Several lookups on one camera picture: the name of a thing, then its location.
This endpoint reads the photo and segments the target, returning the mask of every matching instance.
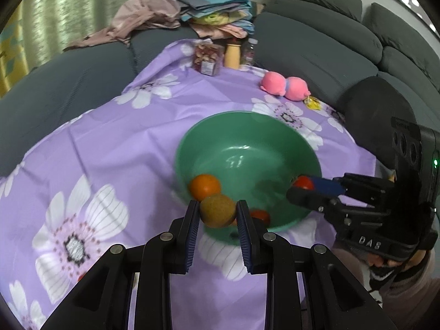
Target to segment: picture frame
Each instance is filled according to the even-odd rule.
[[[413,15],[415,15],[418,19],[420,19],[426,27],[440,40],[439,32],[434,27],[430,18],[424,11],[423,7],[420,6],[417,0],[396,0],[399,4],[404,6],[406,9],[410,10]]]

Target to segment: plush toy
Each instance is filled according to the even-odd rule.
[[[291,101],[302,101],[310,95],[307,83],[301,78],[284,78],[277,72],[267,72],[260,88],[272,95],[286,97]]]

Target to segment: clear plastic bottle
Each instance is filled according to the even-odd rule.
[[[243,50],[241,51],[241,64],[242,65],[254,65],[255,63],[255,46],[258,44],[258,40],[250,38],[245,43]]]

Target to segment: bottle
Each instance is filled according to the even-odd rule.
[[[243,47],[243,53],[241,55],[242,65],[254,65],[255,62],[255,46],[258,44],[258,40],[255,38],[248,39],[247,43]]]
[[[224,66],[233,69],[240,68],[240,45],[237,43],[228,43],[224,55]]]

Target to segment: human hand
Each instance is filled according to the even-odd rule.
[[[407,271],[408,269],[420,264],[420,262],[423,260],[423,258],[426,255],[425,250],[418,250],[415,255],[408,261],[408,263],[405,265],[405,268],[402,271]],[[367,262],[369,266],[377,266],[378,268],[388,265],[388,266],[400,266],[403,262],[396,262],[395,260],[388,260],[388,262],[385,263],[385,260],[377,254],[368,254]]]

